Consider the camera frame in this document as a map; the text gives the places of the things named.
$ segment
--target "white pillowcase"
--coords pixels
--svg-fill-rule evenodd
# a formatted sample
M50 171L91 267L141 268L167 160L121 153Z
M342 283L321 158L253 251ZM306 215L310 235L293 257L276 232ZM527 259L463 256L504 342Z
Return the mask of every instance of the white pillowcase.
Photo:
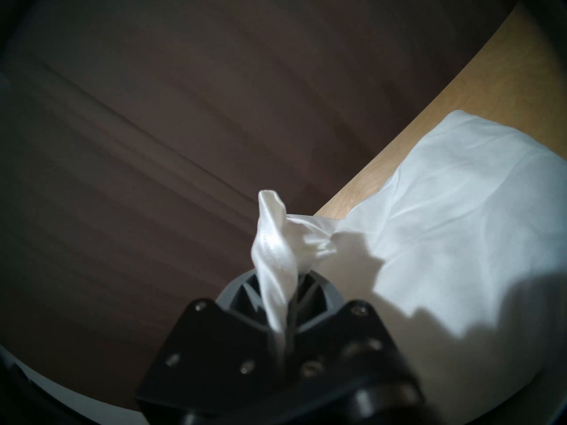
M449 425L512 396L565 341L567 162L515 129L452 112L343 220L287 220L323 228L313 269L375 307Z

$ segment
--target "screw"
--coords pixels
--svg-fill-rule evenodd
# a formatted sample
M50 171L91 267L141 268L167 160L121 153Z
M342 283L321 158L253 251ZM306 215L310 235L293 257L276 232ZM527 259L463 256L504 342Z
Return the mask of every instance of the screw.
M320 373L323 373L324 370L325 366L319 361L305 361L302 364L299 372L304 378L311 378L313 376L317 376Z
M249 359L247 361L244 361L240 366L240 373L242 373L243 375L247 375L249 373L252 373L255 368L256 368L256 363L254 362L253 359Z
M179 362L180 359L181 359L181 356L179 356L179 354L170 355L166 359L166 365L173 367L173 366L177 365L177 363Z
M366 305L364 305L364 303L357 303L350 311L357 317L366 317L368 315L368 311L366 310Z

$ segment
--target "wooden surface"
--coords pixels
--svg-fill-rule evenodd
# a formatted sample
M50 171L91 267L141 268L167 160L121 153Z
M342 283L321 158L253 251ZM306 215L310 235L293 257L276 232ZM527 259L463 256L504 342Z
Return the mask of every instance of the wooden surface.
M458 76L317 215L341 219L376 193L413 146L456 109L519 129L567 158L567 75L521 4Z
M0 343L134 408L185 306L312 214L514 0L39 0L0 59Z

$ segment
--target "white cloth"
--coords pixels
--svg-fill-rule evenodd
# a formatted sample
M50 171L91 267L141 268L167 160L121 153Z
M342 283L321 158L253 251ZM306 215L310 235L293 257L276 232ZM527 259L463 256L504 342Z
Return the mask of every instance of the white cloth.
M449 425L509 398L565 342L567 163L515 129L455 111L342 221L288 220L302 218L336 247L313 269L375 307ZM270 280L262 291L282 287Z
M335 252L330 241L334 222L287 215L284 203L272 190L259 192L258 204L260 217L252 262L277 351L283 353L287 304L297 289L298 275L309 272L316 261Z

